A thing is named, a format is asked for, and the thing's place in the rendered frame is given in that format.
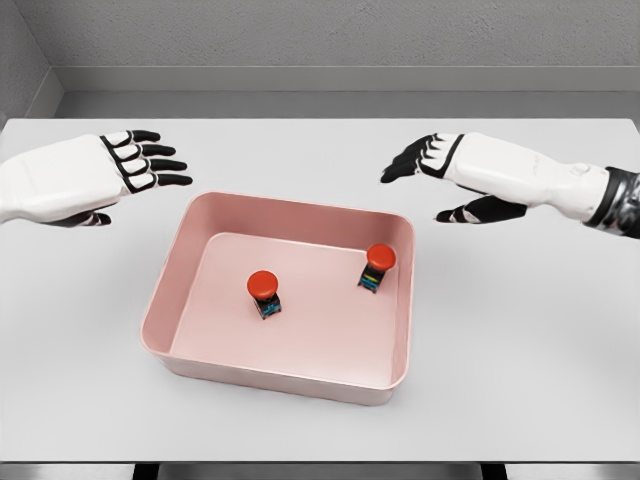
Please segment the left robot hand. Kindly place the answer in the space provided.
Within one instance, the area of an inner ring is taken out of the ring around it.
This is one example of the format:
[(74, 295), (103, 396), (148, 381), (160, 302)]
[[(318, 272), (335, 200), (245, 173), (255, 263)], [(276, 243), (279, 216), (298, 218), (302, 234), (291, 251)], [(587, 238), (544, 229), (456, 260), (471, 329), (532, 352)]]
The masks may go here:
[(189, 186), (187, 164), (148, 130), (87, 134), (28, 153), (32, 192), (23, 201), (27, 218), (58, 227), (106, 226), (102, 210), (122, 198), (166, 186)]

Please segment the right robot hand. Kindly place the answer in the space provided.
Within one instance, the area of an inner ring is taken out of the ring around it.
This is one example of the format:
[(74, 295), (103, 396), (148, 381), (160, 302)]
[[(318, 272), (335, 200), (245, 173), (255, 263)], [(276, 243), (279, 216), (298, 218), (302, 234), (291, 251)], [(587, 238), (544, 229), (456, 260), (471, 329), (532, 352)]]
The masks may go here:
[(380, 182), (427, 175), (478, 193), (479, 198), (435, 220), (449, 224), (490, 224), (525, 216), (532, 202), (522, 196), (532, 155), (507, 142), (478, 133), (428, 134), (398, 154)]

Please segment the red button industrial switch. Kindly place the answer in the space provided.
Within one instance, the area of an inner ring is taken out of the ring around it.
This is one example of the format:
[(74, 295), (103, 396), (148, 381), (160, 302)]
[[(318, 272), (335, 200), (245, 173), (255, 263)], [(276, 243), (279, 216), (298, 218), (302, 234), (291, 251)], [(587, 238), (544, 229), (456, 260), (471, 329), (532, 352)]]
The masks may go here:
[(366, 265), (361, 272), (358, 286), (376, 294), (386, 273), (396, 264), (396, 253), (387, 244), (376, 243), (366, 251)]
[(262, 320), (282, 311), (281, 301), (277, 294), (278, 286), (276, 275), (267, 270), (255, 271), (247, 280), (247, 291)]

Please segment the pink rectangular basket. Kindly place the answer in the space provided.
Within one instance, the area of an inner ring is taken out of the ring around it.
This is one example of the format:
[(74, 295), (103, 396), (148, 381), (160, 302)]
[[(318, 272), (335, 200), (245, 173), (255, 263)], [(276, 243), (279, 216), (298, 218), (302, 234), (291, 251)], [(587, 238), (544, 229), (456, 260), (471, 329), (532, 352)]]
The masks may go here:
[[(377, 291), (358, 286), (366, 251), (396, 253)], [(186, 208), (142, 321), (172, 372), (360, 405), (386, 403), (410, 350), (415, 231), (370, 210), (208, 192)], [(246, 287), (278, 279), (262, 320)]]

